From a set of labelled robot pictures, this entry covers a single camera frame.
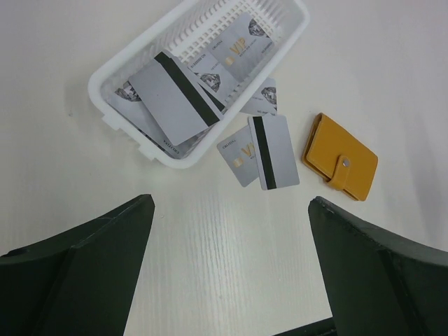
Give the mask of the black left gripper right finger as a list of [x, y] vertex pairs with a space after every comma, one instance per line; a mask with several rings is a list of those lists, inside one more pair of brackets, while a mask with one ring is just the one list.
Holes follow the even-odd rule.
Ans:
[[447, 334], [447, 252], [322, 197], [308, 214], [338, 335]]

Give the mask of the silver card black stripe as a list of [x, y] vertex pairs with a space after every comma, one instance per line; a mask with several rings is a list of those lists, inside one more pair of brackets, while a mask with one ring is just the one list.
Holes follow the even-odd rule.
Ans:
[[286, 116], [248, 117], [260, 184], [263, 190], [296, 186], [300, 183]]

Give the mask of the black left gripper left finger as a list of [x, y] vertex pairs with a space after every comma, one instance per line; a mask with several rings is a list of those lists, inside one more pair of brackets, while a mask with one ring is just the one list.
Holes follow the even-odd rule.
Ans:
[[2, 335], [122, 335], [155, 213], [139, 195], [1, 257]]

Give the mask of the yellow leather card holder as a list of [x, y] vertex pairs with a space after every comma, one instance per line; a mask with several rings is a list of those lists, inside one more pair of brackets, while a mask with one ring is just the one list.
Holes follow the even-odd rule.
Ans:
[[378, 157], [341, 125], [319, 113], [307, 137], [302, 163], [333, 190], [363, 202], [368, 198]]

